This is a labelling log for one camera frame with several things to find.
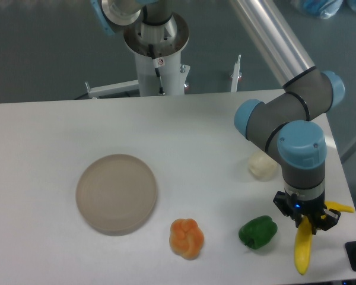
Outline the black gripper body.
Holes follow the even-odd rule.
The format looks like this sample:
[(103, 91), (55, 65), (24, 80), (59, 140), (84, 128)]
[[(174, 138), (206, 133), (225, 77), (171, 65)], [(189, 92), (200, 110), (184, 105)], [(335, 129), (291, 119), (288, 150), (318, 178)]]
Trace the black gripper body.
[(301, 213), (306, 217), (309, 214), (320, 215), (321, 224), (318, 230), (322, 231), (336, 226), (341, 216), (339, 211), (326, 209), (324, 181), (309, 189), (299, 189), (284, 183), (284, 191), (275, 194), (273, 203), (284, 216), (292, 220), (294, 213)]

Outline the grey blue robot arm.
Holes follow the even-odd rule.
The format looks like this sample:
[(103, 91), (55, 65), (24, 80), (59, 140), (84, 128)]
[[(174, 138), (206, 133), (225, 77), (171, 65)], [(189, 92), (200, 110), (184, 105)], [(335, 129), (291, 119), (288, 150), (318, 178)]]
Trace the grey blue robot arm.
[[(329, 230), (341, 212), (325, 203), (326, 142), (314, 119), (344, 97), (342, 80), (320, 72), (272, 1), (231, 1), (231, 6), (283, 88), (269, 103), (244, 102), (234, 126), (282, 169), (284, 190), (274, 198), (283, 215), (310, 230)], [(141, 96), (181, 95), (187, 66), (174, 60), (186, 46), (189, 30), (173, 12), (171, 1), (92, 1), (103, 30), (122, 31), (127, 47), (138, 57), (135, 82)]]

